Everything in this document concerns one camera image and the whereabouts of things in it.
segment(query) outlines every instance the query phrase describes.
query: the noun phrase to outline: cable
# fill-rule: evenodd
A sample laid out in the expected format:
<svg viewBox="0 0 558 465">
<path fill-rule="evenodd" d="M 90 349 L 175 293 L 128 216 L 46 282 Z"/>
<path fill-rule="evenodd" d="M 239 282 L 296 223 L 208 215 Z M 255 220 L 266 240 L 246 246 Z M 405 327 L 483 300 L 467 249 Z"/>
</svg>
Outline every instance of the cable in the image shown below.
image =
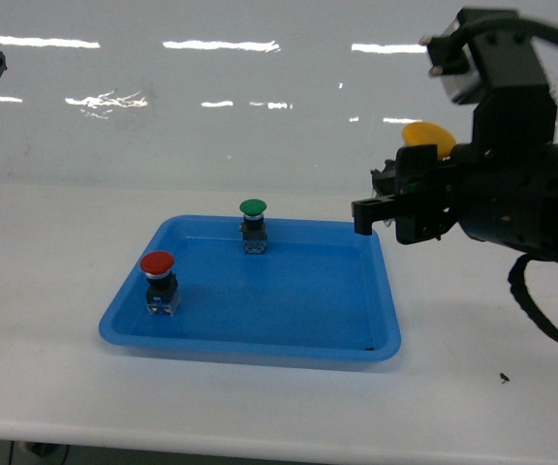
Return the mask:
<svg viewBox="0 0 558 465">
<path fill-rule="evenodd" d="M 15 442 L 10 441 L 10 452 L 8 453 L 8 465 L 12 465 L 12 458 L 15 455 Z"/>
<path fill-rule="evenodd" d="M 62 461 L 59 462 L 59 465 L 64 465 L 66 460 L 68 459 L 68 452 L 70 452 L 70 445 L 66 446 L 66 451 L 64 452 L 64 456 L 62 457 Z"/>
<path fill-rule="evenodd" d="M 526 312 L 529 318 L 535 323 L 542 332 L 555 342 L 558 342 L 558 328 L 552 323 L 551 320 L 540 310 L 540 307 L 535 303 L 533 298 L 529 295 L 529 290 L 525 282 L 524 271 L 530 261 L 540 259 L 531 257 L 530 255 L 523 255 L 520 257 L 510 271 L 508 281 L 511 284 L 511 295 L 518 302 L 520 308 Z"/>
<path fill-rule="evenodd" d="M 543 39 L 558 46 L 558 27 L 533 19 L 514 17 L 489 17 L 461 25 L 449 39 L 451 50 L 460 50 L 473 38 L 492 30 L 508 30 Z"/>
</svg>

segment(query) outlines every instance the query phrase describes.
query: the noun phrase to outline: plastic tray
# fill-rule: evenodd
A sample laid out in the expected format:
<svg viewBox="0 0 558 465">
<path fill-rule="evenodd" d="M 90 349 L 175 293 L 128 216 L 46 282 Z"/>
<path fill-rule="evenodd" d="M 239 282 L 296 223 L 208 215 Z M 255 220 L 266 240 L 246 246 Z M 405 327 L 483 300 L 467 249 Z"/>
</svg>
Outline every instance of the plastic tray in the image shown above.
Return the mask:
<svg viewBox="0 0 558 465">
<path fill-rule="evenodd" d="M 175 255 L 182 297 L 176 314 L 147 312 L 138 262 L 103 316 L 101 336 L 123 346 L 276 357 L 376 361 L 398 351 L 375 232 L 356 234 L 351 223 L 267 218 L 266 253 L 247 255 L 241 221 L 166 221 L 143 255 Z"/>
</svg>

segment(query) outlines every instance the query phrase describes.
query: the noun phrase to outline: green button cap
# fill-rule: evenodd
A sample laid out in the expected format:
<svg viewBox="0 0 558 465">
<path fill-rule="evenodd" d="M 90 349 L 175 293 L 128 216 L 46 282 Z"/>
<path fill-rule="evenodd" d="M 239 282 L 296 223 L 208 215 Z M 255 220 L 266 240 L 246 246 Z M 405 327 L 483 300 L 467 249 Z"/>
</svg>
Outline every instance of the green button cap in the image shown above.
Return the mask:
<svg viewBox="0 0 558 465">
<path fill-rule="evenodd" d="M 259 199 L 249 199 L 240 204 L 240 211 L 247 216 L 260 216 L 266 210 L 266 203 Z"/>
</svg>

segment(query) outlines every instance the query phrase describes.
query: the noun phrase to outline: white table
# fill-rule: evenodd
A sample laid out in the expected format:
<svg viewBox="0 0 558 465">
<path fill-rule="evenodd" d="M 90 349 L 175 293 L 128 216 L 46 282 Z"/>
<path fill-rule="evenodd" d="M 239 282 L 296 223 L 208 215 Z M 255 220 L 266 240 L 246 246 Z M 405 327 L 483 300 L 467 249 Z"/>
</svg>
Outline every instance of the white table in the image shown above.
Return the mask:
<svg viewBox="0 0 558 465">
<path fill-rule="evenodd" d="M 236 216 L 253 195 L 269 216 L 344 221 L 358 199 L 0 184 L 0 438 L 322 463 L 558 463 L 558 346 L 509 294 L 518 254 L 459 228 L 401 246 L 377 227 L 403 337 L 386 362 L 207 362 L 100 338 L 164 220 Z M 528 280 L 558 324 L 558 265 L 532 263 Z"/>
</svg>

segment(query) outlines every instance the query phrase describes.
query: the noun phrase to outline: white wall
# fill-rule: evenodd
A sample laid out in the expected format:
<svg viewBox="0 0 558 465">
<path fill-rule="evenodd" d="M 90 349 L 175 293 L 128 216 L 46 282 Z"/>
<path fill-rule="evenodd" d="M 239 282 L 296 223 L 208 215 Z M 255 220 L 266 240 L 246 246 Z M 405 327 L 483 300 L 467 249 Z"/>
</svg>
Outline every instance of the white wall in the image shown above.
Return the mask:
<svg viewBox="0 0 558 465">
<path fill-rule="evenodd" d="M 369 170 L 402 143 L 401 124 L 389 121 L 432 120 L 467 141 L 472 108 L 453 106 L 427 77 L 425 54 L 351 45 L 415 44 L 443 31 L 465 3 L 0 0 L 0 36 L 100 44 L 0 43 L 9 67 L 0 97 L 22 100 L 0 102 L 0 182 L 367 195 Z M 550 0 L 469 3 L 558 22 Z M 192 39 L 274 41 L 281 50 L 163 47 Z M 558 99 L 558 50 L 540 52 Z M 88 106 L 110 91 L 100 103 L 135 96 L 120 107 Z M 233 106 L 202 106 L 224 101 Z"/>
</svg>

